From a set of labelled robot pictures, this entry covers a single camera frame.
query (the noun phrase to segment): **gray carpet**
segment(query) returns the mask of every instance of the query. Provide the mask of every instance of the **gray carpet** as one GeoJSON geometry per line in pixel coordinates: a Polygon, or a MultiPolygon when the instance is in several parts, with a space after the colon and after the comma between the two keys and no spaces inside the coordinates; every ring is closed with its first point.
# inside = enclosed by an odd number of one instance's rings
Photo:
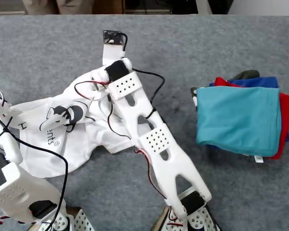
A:
{"type": "MultiPolygon", "coordinates": [[[[13,103],[61,93],[102,62],[103,29],[129,36],[135,68],[160,73],[166,85],[154,106],[189,154],[213,199],[224,231],[289,231],[289,143],[281,160],[252,158],[196,145],[191,86],[245,69],[276,76],[289,94],[289,17],[242,16],[10,16],[0,17],[0,89],[13,103]]],[[[158,79],[140,75],[150,96],[158,79]]],[[[103,148],[69,174],[65,199],[80,205],[97,231],[145,231],[164,202],[146,176],[146,162],[132,149],[103,148]]],[[[62,177],[50,179],[61,188],[62,177]]],[[[179,183],[178,190],[186,188],[179,183]]],[[[0,231],[24,231],[7,221],[0,231]]]]}

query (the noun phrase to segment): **ventilation holes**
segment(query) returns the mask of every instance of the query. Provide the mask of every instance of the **ventilation holes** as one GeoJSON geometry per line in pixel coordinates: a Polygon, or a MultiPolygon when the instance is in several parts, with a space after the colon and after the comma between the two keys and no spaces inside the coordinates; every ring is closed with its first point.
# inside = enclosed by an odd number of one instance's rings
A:
{"type": "Polygon", "coordinates": [[[135,82],[132,78],[121,80],[122,82],[116,85],[119,93],[124,93],[126,90],[130,89],[131,86],[135,86],[135,82]]]}
{"type": "Polygon", "coordinates": [[[152,152],[160,153],[168,147],[170,142],[165,134],[162,133],[162,129],[155,129],[151,134],[144,137],[146,143],[152,148],[152,152]]]}

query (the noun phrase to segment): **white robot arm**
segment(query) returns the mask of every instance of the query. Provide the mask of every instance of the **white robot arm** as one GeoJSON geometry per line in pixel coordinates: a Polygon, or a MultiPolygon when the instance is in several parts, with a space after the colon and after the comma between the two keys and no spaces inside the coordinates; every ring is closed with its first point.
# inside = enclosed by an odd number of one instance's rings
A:
{"type": "MultiPolygon", "coordinates": [[[[22,156],[16,141],[22,141],[8,130],[12,118],[3,104],[0,104],[0,209],[4,217],[37,223],[41,225],[39,231],[73,231],[74,217],[66,212],[63,194],[45,179],[33,177],[18,165],[22,156]]],[[[87,227],[94,230],[91,224],[87,227]]]]}
{"type": "Polygon", "coordinates": [[[93,75],[93,78],[110,82],[106,91],[110,94],[114,109],[123,119],[129,132],[127,136],[133,145],[148,155],[158,185],[166,197],[166,204],[181,219],[203,207],[211,199],[211,193],[193,162],[176,143],[169,128],[152,107],[136,72],[132,70],[131,62],[127,58],[116,61],[93,75]],[[127,95],[133,97],[134,106],[129,105],[127,95]],[[154,126],[147,134],[138,133],[140,116],[146,117],[154,126]],[[166,160],[161,156],[162,152],[167,152],[166,160]],[[186,178],[192,185],[182,195],[178,195],[176,189],[175,178],[178,175],[186,178]]]}

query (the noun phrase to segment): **stack of folded shirts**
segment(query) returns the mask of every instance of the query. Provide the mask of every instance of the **stack of folded shirts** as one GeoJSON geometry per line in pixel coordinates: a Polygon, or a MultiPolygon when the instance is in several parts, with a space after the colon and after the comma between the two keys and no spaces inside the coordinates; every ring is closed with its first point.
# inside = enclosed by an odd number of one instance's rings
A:
{"type": "Polygon", "coordinates": [[[289,139],[289,95],[275,77],[225,81],[197,90],[197,143],[279,159],[289,139]]]}

